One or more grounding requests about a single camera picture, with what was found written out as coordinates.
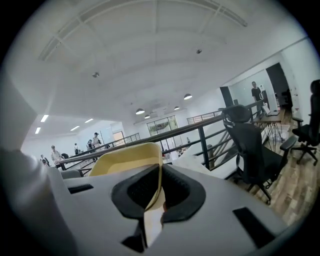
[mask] black door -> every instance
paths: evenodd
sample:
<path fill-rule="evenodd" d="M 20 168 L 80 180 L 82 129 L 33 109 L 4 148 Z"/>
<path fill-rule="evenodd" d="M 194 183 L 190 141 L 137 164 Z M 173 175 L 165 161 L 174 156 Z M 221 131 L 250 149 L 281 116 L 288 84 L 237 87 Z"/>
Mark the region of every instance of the black door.
<path fill-rule="evenodd" d="M 230 91 L 229 91 L 229 87 L 228 86 L 223 86 L 223 87 L 220 87 L 220 90 L 222 92 L 222 96 L 223 96 L 223 99 L 224 99 L 225 106 L 226 107 L 232 106 L 234 104 L 234 102 L 232 101 L 232 97 L 231 97 L 231 94 L 230 94 Z"/>
<path fill-rule="evenodd" d="M 280 63 L 274 64 L 265 70 L 268 73 L 279 105 L 290 109 L 292 107 L 291 94 L 285 73 L 282 70 Z"/>

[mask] man in black shirt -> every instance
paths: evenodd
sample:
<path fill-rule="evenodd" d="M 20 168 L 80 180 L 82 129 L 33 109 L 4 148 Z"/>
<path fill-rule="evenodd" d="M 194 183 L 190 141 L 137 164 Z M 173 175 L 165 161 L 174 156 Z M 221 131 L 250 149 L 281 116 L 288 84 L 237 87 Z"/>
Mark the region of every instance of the man in black shirt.
<path fill-rule="evenodd" d="M 260 99 L 260 93 L 261 93 L 261 91 L 260 91 L 259 88 L 257 88 L 257 84 L 256 84 L 255 81 L 252 82 L 252 86 L 253 86 L 253 88 L 251 89 L 252 96 L 253 96 L 253 98 L 254 98 L 254 101 L 255 101 L 255 102 L 258 102 L 258 101 L 261 100 L 261 99 Z"/>

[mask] gray surface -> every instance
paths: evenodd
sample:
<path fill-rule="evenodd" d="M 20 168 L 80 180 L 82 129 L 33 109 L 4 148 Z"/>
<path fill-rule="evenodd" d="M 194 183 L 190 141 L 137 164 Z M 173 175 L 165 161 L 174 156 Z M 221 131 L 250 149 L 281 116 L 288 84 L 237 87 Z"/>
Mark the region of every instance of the gray surface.
<path fill-rule="evenodd" d="M 121 215 L 111 201 L 111 191 L 115 184 L 149 165 L 63 180 L 56 168 L 22 156 L 19 152 L 1 152 L 1 170 L 10 173 L 1 174 L 5 177 L 1 184 L 15 214 L 50 251 L 61 249 L 60 255 L 81 256 L 141 255 L 121 244 L 134 234 L 138 222 Z M 189 220 L 166 223 L 144 255 L 233 256 L 253 252 L 256 246 L 232 213 L 241 207 L 248 207 L 274 235 L 285 230 L 285 223 L 270 208 L 232 183 L 172 167 L 200 182 L 206 199 Z M 68 187 L 81 184 L 91 184 L 93 188 L 69 193 Z"/>

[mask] chair headrest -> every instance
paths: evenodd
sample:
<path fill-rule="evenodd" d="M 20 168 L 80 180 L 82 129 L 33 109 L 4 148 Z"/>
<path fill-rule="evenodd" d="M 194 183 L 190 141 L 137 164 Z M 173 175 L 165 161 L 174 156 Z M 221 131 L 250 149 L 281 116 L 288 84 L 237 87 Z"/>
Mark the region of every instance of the chair headrest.
<path fill-rule="evenodd" d="M 224 116 L 234 123 L 246 123 L 250 120 L 250 111 L 244 105 L 234 105 L 222 110 Z"/>
<path fill-rule="evenodd" d="M 320 79 L 314 80 L 310 86 L 311 92 L 314 95 L 320 95 Z"/>

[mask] laptop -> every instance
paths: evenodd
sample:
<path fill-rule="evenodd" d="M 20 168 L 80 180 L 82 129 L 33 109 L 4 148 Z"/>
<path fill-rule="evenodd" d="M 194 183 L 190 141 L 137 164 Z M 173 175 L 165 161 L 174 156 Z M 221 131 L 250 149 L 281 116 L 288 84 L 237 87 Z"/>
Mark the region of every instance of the laptop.
<path fill-rule="evenodd" d="M 270 111 L 270 109 L 269 109 L 266 105 L 263 105 L 262 108 L 263 108 L 263 111 L 265 112 L 265 116 L 266 116 L 266 117 L 271 117 L 271 116 L 277 116 L 277 115 L 279 115 L 279 112 L 278 112 L 277 110 L 275 110 L 275 111 Z"/>

